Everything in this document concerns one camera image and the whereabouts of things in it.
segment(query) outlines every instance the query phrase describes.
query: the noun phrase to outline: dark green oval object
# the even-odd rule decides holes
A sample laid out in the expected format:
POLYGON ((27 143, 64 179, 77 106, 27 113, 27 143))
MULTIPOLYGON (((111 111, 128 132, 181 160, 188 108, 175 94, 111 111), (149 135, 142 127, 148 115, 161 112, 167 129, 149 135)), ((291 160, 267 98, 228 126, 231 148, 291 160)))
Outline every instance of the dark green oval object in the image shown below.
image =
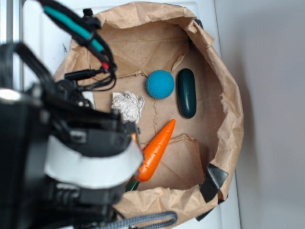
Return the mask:
POLYGON ((178 105, 185 118, 192 118, 196 113, 195 77, 190 69, 184 68, 177 79, 178 105))

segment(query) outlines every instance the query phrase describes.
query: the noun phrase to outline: brown paper bag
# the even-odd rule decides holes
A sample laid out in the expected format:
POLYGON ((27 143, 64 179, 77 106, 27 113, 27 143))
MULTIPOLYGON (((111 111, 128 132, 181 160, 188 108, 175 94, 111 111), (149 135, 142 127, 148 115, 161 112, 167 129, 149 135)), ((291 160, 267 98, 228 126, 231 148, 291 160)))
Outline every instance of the brown paper bag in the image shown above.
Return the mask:
MULTIPOLYGON (((110 111, 112 92, 129 90, 144 96, 146 102, 138 124, 141 141, 150 142, 174 118, 177 122, 172 142, 181 136, 184 141, 187 139, 187 142, 182 141, 186 150, 179 154, 181 158, 189 155, 190 160, 186 161, 195 168, 189 182, 190 174, 178 172, 185 164, 167 159, 173 155, 173 149, 180 146, 169 145, 163 165, 171 169, 159 169, 165 180, 179 178, 185 185, 151 188, 143 184, 141 189, 150 189, 125 193, 115 207, 126 217, 173 210, 179 216, 177 224, 208 212, 228 197, 244 135, 239 89, 212 47, 213 38, 197 24, 195 15, 175 5, 133 2, 95 16, 102 24, 98 33, 109 44, 118 65, 117 85, 107 93, 94 94, 96 108, 110 111), (191 119, 180 116, 175 92, 166 99, 155 100, 145 89, 151 72, 164 69, 176 78, 183 68, 191 69, 195 75, 197 112, 191 119), (189 149, 194 151, 193 156, 188 154, 189 149), (194 158, 201 166, 194 163, 194 158)), ((72 41, 71 51, 55 78, 99 67, 97 59, 86 48, 72 41)), ((79 83, 93 83, 102 77, 102 74, 97 75, 79 83)), ((157 179, 158 173, 156 171, 152 179, 157 179)))

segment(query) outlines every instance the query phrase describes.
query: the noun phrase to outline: blue ball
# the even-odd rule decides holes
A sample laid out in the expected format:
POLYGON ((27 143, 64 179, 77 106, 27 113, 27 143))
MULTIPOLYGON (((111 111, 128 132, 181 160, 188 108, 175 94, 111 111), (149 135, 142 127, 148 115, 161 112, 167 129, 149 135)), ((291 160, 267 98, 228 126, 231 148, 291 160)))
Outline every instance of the blue ball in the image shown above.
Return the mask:
POLYGON ((165 99, 170 96, 174 86, 172 75, 165 70, 154 71, 146 81, 146 90, 155 99, 165 99))

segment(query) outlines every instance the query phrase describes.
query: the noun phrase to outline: cable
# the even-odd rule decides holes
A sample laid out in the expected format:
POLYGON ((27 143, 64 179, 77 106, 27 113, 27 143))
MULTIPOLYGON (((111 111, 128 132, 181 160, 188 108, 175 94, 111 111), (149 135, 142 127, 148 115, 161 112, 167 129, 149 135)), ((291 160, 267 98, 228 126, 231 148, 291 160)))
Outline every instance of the cable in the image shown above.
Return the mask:
MULTIPOLYGON (((110 73, 110 76, 96 83, 92 83, 85 86, 80 86, 79 91, 95 91, 102 92, 112 89, 116 84, 116 64, 113 61, 112 52, 107 43, 96 33, 95 29, 90 27, 89 24, 81 19, 74 12, 68 8, 62 6, 53 0, 37 0, 42 4, 44 12, 53 20, 59 27, 71 34, 73 39, 76 40, 80 45, 86 46, 87 49, 95 55, 102 64, 100 70, 95 70, 98 73, 110 73)), ((93 70, 79 71, 75 73, 81 78, 81 75, 85 78, 88 76, 92 77, 93 70)))
POLYGON ((55 83, 49 71, 23 43, 7 43, 0 46, 0 79, 4 87, 12 87, 14 53, 17 53, 29 68, 32 69, 45 90, 51 93, 56 91, 55 83))
POLYGON ((121 228, 129 227, 131 225, 135 225, 135 224, 139 224, 139 223, 143 223, 143 222, 155 221, 155 220, 166 219, 166 218, 172 218, 172 219, 162 222, 162 223, 155 223, 155 224, 152 224, 152 225, 140 228, 140 229, 156 229, 156 228, 170 226, 177 222, 178 216, 174 211, 167 211, 167 212, 162 212, 162 213, 158 213, 158 214, 138 216, 138 217, 134 217, 131 219, 123 219, 121 221, 108 223, 104 227, 97 226, 97 227, 93 227, 90 229, 121 229, 121 228))
MULTIPOLYGON (((81 37, 86 40, 89 40, 91 37, 91 33, 85 30, 82 26, 76 24, 71 18, 67 15, 53 9, 50 6, 43 7, 43 10, 50 16, 54 17, 55 19, 59 20, 61 23, 66 25, 70 30, 73 32, 78 33, 81 37)), ((96 39, 91 41, 91 45, 98 51, 101 52, 104 48, 101 44, 98 43, 96 39)))

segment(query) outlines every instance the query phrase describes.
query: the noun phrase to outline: black electrical tape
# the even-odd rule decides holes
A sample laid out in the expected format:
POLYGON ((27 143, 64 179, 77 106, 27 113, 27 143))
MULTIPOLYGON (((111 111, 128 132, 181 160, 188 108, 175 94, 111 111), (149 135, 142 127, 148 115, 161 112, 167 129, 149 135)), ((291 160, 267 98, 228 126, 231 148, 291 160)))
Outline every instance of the black electrical tape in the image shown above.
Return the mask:
MULTIPOLYGON (((200 185, 200 192, 206 203, 214 199, 228 175, 229 174, 222 169, 212 164, 208 165, 205 171, 205 180, 200 185)), ((199 215, 196 219, 202 220, 208 213, 209 212, 199 215)))

